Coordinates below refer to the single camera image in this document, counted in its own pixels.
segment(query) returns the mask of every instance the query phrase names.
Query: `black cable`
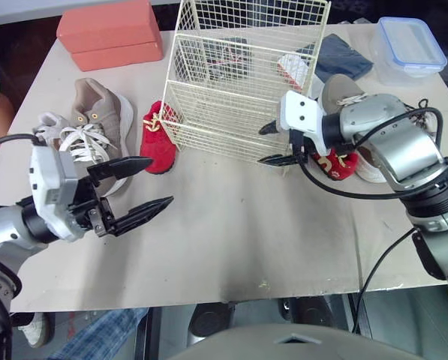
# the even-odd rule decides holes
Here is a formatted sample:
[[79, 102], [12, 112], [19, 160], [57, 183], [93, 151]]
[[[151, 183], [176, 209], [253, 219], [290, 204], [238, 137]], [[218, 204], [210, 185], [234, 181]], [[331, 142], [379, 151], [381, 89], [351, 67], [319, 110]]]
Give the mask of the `black cable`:
[[382, 255], [380, 255], [379, 260], [375, 263], [374, 267], [372, 268], [371, 272], [368, 274], [367, 280], [364, 283], [364, 286], [359, 292], [359, 297], [357, 298], [357, 308], [356, 313], [354, 314], [353, 318], [353, 328], [352, 333], [355, 334], [357, 331], [357, 328], [359, 327], [359, 312], [360, 308], [362, 306], [362, 300], [364, 299], [365, 291], [367, 291], [368, 285], [371, 282], [372, 277], [374, 276], [375, 272], [377, 271], [377, 268], [380, 266], [380, 264], [383, 262], [383, 260], [386, 258], [389, 253], [394, 250], [394, 248], [399, 245], [401, 242], [403, 242], [408, 236], [410, 236], [414, 231], [416, 231], [414, 228], [407, 231], [403, 236], [398, 238], [392, 245], [390, 245], [387, 250], [383, 252]]
[[442, 130], [443, 130], [443, 118], [442, 114], [439, 110], [435, 109], [434, 107], [422, 107], [419, 109], [414, 109], [409, 112], [404, 112], [401, 115], [397, 115], [394, 118], [391, 118], [390, 120], [387, 120], [383, 122], [382, 124], [374, 127], [372, 130], [370, 130], [366, 135], [364, 135], [362, 138], [360, 138], [355, 144], [354, 148], [357, 149], [359, 146], [361, 146], [363, 143], [365, 143], [369, 137], [377, 133], [378, 131], [381, 131], [382, 129], [386, 128], [387, 126], [399, 122], [402, 119], [410, 118], [411, 116], [423, 114], [423, 113], [433, 113], [437, 119], [437, 133], [435, 134], [435, 143], [437, 147], [440, 149], [440, 142], [442, 141]]
[[14, 297], [19, 295], [20, 291], [22, 291], [22, 281], [20, 281], [19, 277], [1, 262], [0, 262], [0, 272], [3, 273], [5, 276], [7, 276], [9, 279], [11, 279], [11, 281], [14, 283], [15, 286]]
[[398, 193], [348, 193], [347, 191], [342, 191], [335, 189], [333, 187], [325, 185], [323, 182], [317, 180], [311, 173], [308, 171], [305, 166], [305, 161], [302, 158], [302, 154], [295, 155], [297, 159], [297, 163], [300, 165], [300, 168], [304, 172], [307, 179], [309, 179], [314, 185], [317, 185], [319, 188], [335, 195], [339, 195], [341, 197], [350, 197], [352, 199], [361, 199], [361, 200], [390, 200], [390, 199], [401, 199], [405, 197], [411, 197], [417, 194], [420, 194], [428, 189], [431, 189], [435, 186], [435, 182], [431, 182], [425, 184], [421, 187], [418, 187], [413, 190], [405, 190], [399, 191]]
[[12, 135], [0, 137], [0, 144], [13, 140], [31, 140], [34, 143], [34, 145], [43, 145], [43, 143], [38, 139], [38, 137], [32, 135], [31, 133], [14, 133]]
[[11, 317], [0, 299], [0, 323], [5, 333], [5, 358], [10, 360], [12, 357], [12, 324]]

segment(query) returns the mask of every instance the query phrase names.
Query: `wire basket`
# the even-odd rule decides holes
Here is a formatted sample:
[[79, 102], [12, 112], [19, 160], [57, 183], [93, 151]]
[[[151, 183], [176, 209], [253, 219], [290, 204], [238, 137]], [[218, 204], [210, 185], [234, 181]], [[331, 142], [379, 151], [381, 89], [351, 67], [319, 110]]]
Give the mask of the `wire basket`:
[[288, 150], [259, 135], [289, 89], [310, 91], [330, 2], [182, 0], [159, 120], [184, 146], [258, 161]]

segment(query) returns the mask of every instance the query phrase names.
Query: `red shoe inside basket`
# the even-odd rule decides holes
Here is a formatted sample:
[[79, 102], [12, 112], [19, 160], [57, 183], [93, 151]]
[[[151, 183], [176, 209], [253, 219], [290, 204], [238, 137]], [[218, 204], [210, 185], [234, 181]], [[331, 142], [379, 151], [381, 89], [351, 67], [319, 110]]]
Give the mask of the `red shoe inside basket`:
[[338, 156], [335, 149], [327, 156], [313, 154], [312, 158], [332, 180], [344, 180], [355, 173], [359, 157], [356, 153]]
[[[154, 160], [152, 165], [146, 168], [146, 172], [151, 174], [163, 174], [172, 168], [176, 159], [177, 147], [172, 144], [165, 132], [164, 127], [158, 120], [161, 111], [161, 101], [153, 103], [148, 114], [143, 117], [142, 145], [140, 146], [140, 156], [145, 156]], [[165, 120], [171, 120], [174, 111], [170, 106], [165, 105]]]

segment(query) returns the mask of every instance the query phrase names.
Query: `table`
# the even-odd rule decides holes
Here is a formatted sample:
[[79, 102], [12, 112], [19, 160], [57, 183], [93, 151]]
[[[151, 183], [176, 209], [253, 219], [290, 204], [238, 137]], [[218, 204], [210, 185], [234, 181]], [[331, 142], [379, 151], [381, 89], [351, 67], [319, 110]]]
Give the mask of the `table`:
[[[329, 25], [368, 56], [373, 25]], [[139, 119], [161, 98], [173, 33], [162, 33], [163, 61], [80, 72], [56, 41], [23, 102], [11, 133], [29, 132], [37, 115], [69, 116], [74, 80], [94, 77], [136, 107], [132, 148], [140, 147]], [[388, 88], [374, 71], [358, 82], [367, 92], [389, 92], [409, 104], [423, 97], [443, 111], [443, 152], [448, 154], [448, 89], [438, 76], [419, 88]], [[30, 194], [31, 146], [0, 150], [0, 204]], [[387, 192], [353, 176], [347, 191]], [[89, 233], [58, 241], [30, 258], [19, 272], [22, 293], [12, 311], [75, 311], [177, 305], [353, 292], [383, 250], [410, 223], [398, 200], [340, 198], [312, 185], [296, 167], [280, 170], [187, 148], [165, 175], [142, 172], [110, 197], [116, 215], [158, 197], [174, 202], [150, 223], [120, 238]], [[372, 289], [442, 284], [428, 276], [411, 241], [389, 256]]]

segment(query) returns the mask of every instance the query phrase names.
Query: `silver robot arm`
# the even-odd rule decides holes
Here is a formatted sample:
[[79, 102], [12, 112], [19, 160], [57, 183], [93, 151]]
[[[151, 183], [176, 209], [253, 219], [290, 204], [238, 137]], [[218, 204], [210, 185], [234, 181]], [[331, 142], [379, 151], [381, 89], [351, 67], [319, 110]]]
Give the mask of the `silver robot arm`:
[[281, 101], [278, 126], [290, 129], [294, 155], [363, 148], [397, 194], [422, 189], [400, 200], [417, 229], [413, 242], [425, 270], [448, 282], [448, 158], [440, 153], [442, 118], [434, 111], [436, 141], [412, 124], [395, 96], [371, 95], [339, 114], [323, 115], [317, 102], [289, 91]]
[[125, 157], [87, 168], [77, 178], [70, 154], [34, 145], [29, 167], [32, 195], [16, 205], [0, 206], [0, 334], [8, 330], [11, 299], [22, 284], [16, 273], [32, 255], [59, 239], [82, 238], [89, 230], [98, 236], [120, 236], [153, 219], [172, 201], [169, 196], [131, 209], [115, 218], [96, 188], [110, 176], [123, 179], [152, 163], [147, 157]]

